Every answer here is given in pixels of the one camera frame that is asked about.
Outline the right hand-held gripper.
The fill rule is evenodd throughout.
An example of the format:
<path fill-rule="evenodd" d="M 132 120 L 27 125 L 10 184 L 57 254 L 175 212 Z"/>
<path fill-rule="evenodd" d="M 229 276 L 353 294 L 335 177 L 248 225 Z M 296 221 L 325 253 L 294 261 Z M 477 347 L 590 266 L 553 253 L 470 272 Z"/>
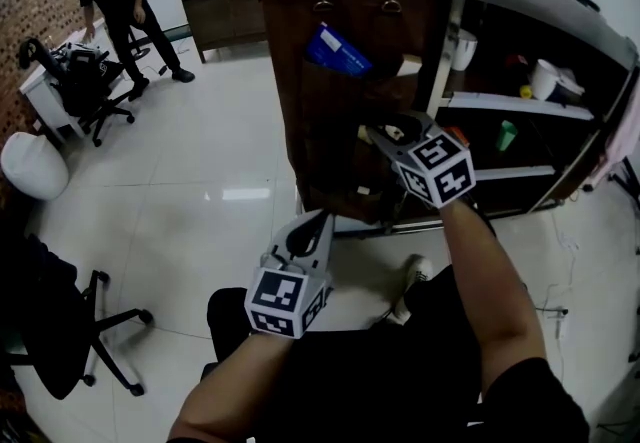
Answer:
<path fill-rule="evenodd" d="M 360 125 L 357 137 L 389 160 L 405 190 L 442 208 L 476 185 L 470 151 L 426 113 L 407 111 Z"/>

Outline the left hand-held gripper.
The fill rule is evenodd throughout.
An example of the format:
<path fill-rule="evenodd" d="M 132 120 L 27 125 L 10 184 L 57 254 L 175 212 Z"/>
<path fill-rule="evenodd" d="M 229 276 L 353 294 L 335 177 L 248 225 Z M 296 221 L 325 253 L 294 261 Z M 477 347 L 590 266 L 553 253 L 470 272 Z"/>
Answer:
<path fill-rule="evenodd" d="M 244 307 L 258 332 L 300 339 L 326 306 L 334 215 L 297 216 L 272 238 L 261 256 Z"/>

